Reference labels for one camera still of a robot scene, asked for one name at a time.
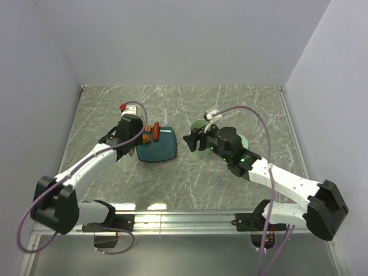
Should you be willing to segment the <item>orange fried shrimp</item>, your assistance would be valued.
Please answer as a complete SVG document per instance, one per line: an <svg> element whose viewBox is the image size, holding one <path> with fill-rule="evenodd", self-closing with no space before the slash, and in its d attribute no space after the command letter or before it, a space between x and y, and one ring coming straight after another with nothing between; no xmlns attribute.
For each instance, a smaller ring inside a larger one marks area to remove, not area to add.
<svg viewBox="0 0 368 276"><path fill-rule="evenodd" d="M151 142L150 133L151 133L151 126L146 125L145 128L144 128L144 133L142 135L142 139L143 139L144 144L147 144L147 143Z"/></svg>

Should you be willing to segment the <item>teal square plate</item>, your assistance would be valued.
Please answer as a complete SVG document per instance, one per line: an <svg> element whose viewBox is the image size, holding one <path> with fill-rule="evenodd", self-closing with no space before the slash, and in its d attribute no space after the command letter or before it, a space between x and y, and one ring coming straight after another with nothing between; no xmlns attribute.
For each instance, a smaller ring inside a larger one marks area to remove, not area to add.
<svg viewBox="0 0 368 276"><path fill-rule="evenodd" d="M174 129L170 126L161 126L159 140L154 142L152 131L149 134L151 142L137 146L136 152L139 161L160 163L177 157L177 139Z"/></svg>

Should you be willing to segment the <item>red sausage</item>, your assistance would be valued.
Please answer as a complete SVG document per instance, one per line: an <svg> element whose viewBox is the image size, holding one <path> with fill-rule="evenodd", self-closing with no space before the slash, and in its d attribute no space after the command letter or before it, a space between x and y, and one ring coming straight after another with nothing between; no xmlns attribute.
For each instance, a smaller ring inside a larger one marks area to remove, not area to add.
<svg viewBox="0 0 368 276"><path fill-rule="evenodd" d="M160 134L160 124L159 122L156 122L152 130L152 139L154 142L159 140L159 134Z"/></svg>

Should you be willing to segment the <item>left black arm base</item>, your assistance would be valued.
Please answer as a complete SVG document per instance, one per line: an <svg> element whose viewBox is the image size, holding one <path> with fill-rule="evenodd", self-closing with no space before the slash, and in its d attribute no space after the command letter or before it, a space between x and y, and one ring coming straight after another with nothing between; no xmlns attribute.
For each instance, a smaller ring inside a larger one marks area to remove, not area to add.
<svg viewBox="0 0 368 276"><path fill-rule="evenodd" d="M120 214L113 205L101 200L82 202L78 204L78 207L79 220L77 224L82 225L84 231L114 233L115 241L110 242L110 244L107 241L96 243L94 245L96 251L105 255L119 255L128 252L133 247L135 243L134 214ZM114 248L117 245L121 233L126 233L131 237L130 245L121 251L106 251L106 248Z"/></svg>

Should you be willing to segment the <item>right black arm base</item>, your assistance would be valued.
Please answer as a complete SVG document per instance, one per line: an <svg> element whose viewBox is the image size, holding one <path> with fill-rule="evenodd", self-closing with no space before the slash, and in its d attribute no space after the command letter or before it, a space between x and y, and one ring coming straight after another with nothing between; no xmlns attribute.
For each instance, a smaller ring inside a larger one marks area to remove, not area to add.
<svg viewBox="0 0 368 276"><path fill-rule="evenodd" d="M270 200L261 201L251 213L236 213L235 219L231 221L238 232L260 232L260 234L251 234L250 236L256 249L259 249L261 245L263 227L266 221L262 214L265 210L268 210L269 202ZM286 234L287 225L269 222L264 245L266 251L276 248L276 231L285 231L284 234Z"/></svg>

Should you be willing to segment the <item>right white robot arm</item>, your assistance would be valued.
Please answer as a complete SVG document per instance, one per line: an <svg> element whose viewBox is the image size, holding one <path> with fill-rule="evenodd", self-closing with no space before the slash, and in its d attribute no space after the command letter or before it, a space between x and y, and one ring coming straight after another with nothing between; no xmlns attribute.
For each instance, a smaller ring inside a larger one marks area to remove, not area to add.
<svg viewBox="0 0 368 276"><path fill-rule="evenodd" d="M253 216L254 225L261 230L272 224L307 227L318 238L331 241L348 215L348 207L337 185L325 180L320 183L277 166L243 147L234 127L218 128L212 125L193 129L183 137L189 149L210 149L227 163L229 171L250 182L274 188L292 200L291 204L265 201L261 211Z"/></svg>

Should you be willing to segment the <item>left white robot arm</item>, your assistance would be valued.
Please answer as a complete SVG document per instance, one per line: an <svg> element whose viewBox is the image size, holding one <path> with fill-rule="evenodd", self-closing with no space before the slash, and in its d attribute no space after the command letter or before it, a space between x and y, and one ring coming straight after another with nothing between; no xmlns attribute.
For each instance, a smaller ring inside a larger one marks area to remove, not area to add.
<svg viewBox="0 0 368 276"><path fill-rule="evenodd" d="M79 197L100 172L142 144L143 127L139 116L124 114L78 163L55 177L42 177L36 185L30 217L63 235L81 224L96 224L103 231L113 229L114 206L101 200L80 203Z"/></svg>

